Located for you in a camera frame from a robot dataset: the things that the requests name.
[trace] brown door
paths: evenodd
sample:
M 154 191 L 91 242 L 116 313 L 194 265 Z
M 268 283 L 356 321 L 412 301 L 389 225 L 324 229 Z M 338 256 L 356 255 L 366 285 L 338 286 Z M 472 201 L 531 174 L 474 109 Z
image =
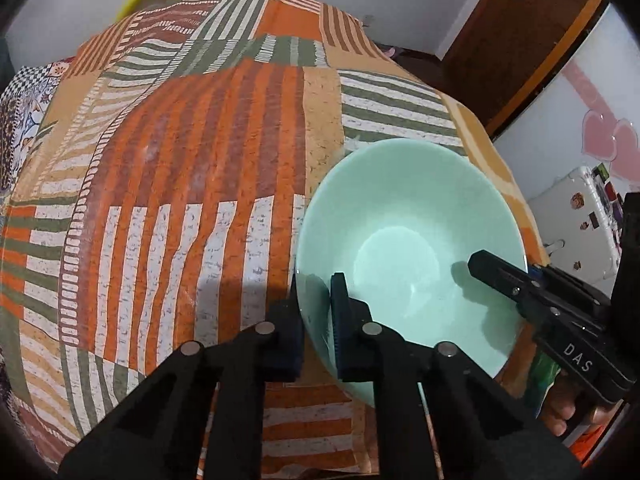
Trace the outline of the brown door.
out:
M 444 58 L 454 96 L 498 134 L 603 8 L 602 0 L 480 0 Z

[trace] patterned tablecloth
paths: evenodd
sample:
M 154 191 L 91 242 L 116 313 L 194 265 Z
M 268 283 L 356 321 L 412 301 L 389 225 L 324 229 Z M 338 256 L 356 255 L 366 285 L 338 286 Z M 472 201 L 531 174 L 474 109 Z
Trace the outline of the patterned tablecloth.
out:
M 508 202 L 529 259 L 546 263 L 476 117 L 335 7 L 175 0 L 87 41 L 20 145 L 3 204 L 0 345 L 46 460 L 183 341 L 223 342 L 263 319 L 286 295 L 318 183 L 389 137 L 468 156 Z M 504 371 L 512 391 L 531 349 L 524 337 Z M 375 469 L 364 406 L 307 354 L 296 384 L 268 387 L 263 477 Z

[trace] mint green bowl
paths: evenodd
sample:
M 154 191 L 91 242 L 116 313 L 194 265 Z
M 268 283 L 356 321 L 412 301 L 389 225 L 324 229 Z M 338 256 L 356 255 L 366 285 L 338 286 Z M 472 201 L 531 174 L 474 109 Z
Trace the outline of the mint green bowl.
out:
M 328 285 L 343 272 L 350 296 L 407 341 L 453 341 L 489 375 L 505 364 L 520 316 L 513 301 L 469 275 L 486 249 L 526 270 L 520 232 L 493 184 L 466 158 L 422 140 L 381 140 L 340 161 L 316 190 L 300 231 L 300 312 L 336 376 Z M 373 406 L 370 383 L 341 383 Z

